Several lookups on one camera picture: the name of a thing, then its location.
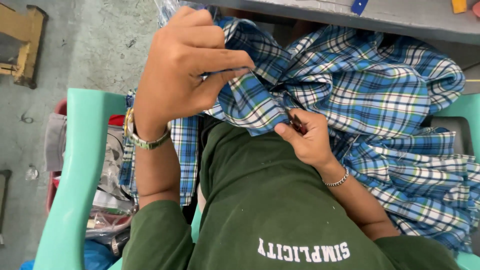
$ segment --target yellow wooden object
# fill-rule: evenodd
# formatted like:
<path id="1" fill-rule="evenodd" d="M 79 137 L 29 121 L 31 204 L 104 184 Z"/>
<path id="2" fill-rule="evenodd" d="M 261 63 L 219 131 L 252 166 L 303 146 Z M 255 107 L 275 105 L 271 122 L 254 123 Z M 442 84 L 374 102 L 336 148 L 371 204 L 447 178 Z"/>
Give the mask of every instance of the yellow wooden object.
<path id="1" fill-rule="evenodd" d="M 0 3 L 0 33 L 22 42 L 17 63 L 0 63 L 0 74 L 12 75 L 17 85 L 36 88 L 36 59 L 47 18 L 47 14 L 37 6 L 27 5 L 27 16 L 24 16 Z"/>
<path id="2" fill-rule="evenodd" d="M 467 0 L 452 0 L 453 13 L 462 13 L 467 11 Z"/>

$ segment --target hand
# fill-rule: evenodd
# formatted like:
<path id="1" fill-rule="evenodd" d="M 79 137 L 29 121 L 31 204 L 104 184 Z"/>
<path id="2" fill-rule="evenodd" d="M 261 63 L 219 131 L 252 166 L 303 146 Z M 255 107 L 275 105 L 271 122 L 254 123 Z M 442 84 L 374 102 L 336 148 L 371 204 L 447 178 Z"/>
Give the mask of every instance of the hand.
<path id="1" fill-rule="evenodd" d="M 332 167 L 332 164 L 337 164 L 338 161 L 330 149 L 325 116 L 321 113 L 300 109 L 291 109 L 290 114 L 298 116 L 306 127 L 307 134 L 302 136 L 291 126 L 284 123 L 277 124 L 275 132 L 293 146 L 297 157 L 303 163 L 314 166 L 318 171 L 321 171 L 322 168 Z"/>
<path id="2" fill-rule="evenodd" d="M 242 67 L 254 68 L 247 52 L 225 49 L 222 28 L 207 10 L 181 7 L 152 41 L 134 102 L 137 132 L 156 140 L 177 118 L 210 109 L 222 87 L 248 69 L 200 75 Z"/>

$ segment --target gray table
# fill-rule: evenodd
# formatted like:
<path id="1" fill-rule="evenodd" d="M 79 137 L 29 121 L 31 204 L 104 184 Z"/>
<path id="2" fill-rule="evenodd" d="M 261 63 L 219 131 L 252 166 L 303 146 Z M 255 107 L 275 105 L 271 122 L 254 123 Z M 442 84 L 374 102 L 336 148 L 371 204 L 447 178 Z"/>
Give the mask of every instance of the gray table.
<path id="1" fill-rule="evenodd" d="M 451 0 L 369 0 L 361 16 L 353 0 L 190 0 L 414 37 L 480 45 L 480 19 L 471 11 L 479 0 L 467 0 L 466 13 L 453 14 Z"/>

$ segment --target checkered cloth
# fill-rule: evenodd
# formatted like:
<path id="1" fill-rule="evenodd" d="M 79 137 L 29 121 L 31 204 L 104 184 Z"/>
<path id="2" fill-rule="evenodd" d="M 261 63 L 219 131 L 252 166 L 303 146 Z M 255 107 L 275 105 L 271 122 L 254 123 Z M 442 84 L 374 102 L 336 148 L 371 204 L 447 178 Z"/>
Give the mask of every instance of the checkered cloth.
<path id="1" fill-rule="evenodd" d="M 248 52 L 251 73 L 229 81 L 205 111 L 251 135 L 287 123 L 283 106 L 326 116 L 333 153 L 383 205 L 405 234 L 434 238 L 471 252 L 478 225 L 480 165 L 453 154 L 455 133 L 419 128 L 428 114 L 454 102 L 464 75 L 445 55 L 411 37 L 327 25 L 286 49 L 248 20 L 223 18 L 227 49 Z M 127 96 L 132 105 L 134 92 Z M 180 160 L 181 203 L 195 192 L 198 123 L 172 121 Z M 136 194 L 133 145 L 125 141 L 120 180 Z"/>

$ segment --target gray floor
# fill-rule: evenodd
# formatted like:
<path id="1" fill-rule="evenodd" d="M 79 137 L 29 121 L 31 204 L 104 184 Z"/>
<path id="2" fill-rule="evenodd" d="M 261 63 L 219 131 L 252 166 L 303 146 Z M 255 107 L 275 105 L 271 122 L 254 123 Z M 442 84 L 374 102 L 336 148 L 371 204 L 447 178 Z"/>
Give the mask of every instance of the gray floor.
<path id="1" fill-rule="evenodd" d="M 46 219 L 48 173 L 43 167 L 43 141 L 48 114 L 66 96 L 67 88 L 91 88 L 126 93 L 138 83 L 157 28 L 153 0 L 2 0 L 25 11 L 26 4 L 49 14 L 38 67 L 38 88 L 15 86 L 0 76 L 0 170 L 10 169 L 0 270 L 17 269 L 35 257 Z M 480 48 L 454 50 L 450 43 L 435 43 L 460 66 L 480 61 Z M 480 67 L 467 72 L 480 79 Z M 480 92 L 480 83 L 468 83 L 467 92 Z M 31 124 L 21 116 L 31 117 Z M 29 164 L 39 170 L 37 180 L 26 180 Z"/>

